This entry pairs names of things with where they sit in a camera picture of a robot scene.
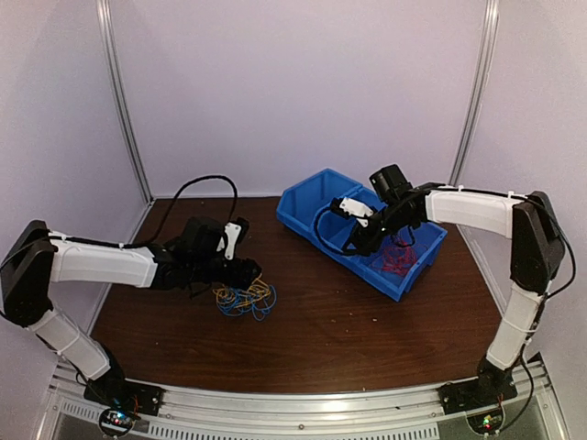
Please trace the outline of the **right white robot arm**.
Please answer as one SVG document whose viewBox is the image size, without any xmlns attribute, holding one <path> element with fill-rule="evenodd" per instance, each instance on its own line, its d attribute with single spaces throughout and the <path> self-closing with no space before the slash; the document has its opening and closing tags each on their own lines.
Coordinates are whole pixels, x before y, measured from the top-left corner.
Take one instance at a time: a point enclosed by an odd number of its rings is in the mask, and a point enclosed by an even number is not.
<svg viewBox="0 0 587 440">
<path fill-rule="evenodd" d="M 537 330 L 540 315 L 552 297 L 549 287 L 567 251 L 565 240 L 544 192 L 519 195 L 447 186 L 429 182 L 413 186 L 397 165 L 370 177 L 384 207 L 374 210 L 345 197 L 334 203 L 340 214 L 355 219 L 343 250 L 369 256 L 385 237 L 423 223 L 452 224 L 484 230 L 511 243 L 511 293 L 497 333 L 480 361 L 470 395 L 491 403 L 509 382 L 523 347 Z"/>
</svg>

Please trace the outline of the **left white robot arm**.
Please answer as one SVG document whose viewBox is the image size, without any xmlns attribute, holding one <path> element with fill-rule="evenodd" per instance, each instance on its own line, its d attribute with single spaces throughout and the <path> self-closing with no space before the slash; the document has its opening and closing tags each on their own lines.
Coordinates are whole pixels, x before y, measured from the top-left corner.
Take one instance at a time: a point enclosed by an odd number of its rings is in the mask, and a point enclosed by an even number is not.
<svg viewBox="0 0 587 440">
<path fill-rule="evenodd" d="M 255 260 L 236 255 L 248 229 L 243 218 L 221 224 L 192 217 L 164 244 L 120 244 L 66 236 L 34 220 L 1 263 L 1 315 L 69 361 L 92 398 L 129 409 L 138 397 L 116 358 L 51 301 L 50 285 L 86 281 L 168 291 L 220 283 L 246 290 L 261 275 Z"/>
</svg>

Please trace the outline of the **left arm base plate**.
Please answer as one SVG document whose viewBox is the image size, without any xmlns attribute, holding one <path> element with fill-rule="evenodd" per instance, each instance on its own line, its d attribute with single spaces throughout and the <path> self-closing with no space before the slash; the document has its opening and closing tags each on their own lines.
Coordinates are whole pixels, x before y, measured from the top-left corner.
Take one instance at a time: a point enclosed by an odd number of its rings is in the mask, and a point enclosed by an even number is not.
<svg viewBox="0 0 587 440">
<path fill-rule="evenodd" d="M 164 389 L 134 381 L 101 382 L 90 380 L 83 397 L 126 413 L 157 416 L 162 403 Z"/>
</svg>

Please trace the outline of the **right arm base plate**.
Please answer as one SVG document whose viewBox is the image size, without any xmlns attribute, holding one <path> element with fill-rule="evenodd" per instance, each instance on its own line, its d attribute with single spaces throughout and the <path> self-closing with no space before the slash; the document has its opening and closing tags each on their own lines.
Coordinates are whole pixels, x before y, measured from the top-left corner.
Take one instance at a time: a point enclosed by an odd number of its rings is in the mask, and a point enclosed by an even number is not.
<svg viewBox="0 0 587 440">
<path fill-rule="evenodd" d="M 510 400 L 518 395 L 513 382 L 507 381 L 497 389 L 484 388 L 478 378 L 462 382 L 448 382 L 437 388 L 443 412 L 446 415 L 471 412 L 499 402 Z"/>
</svg>

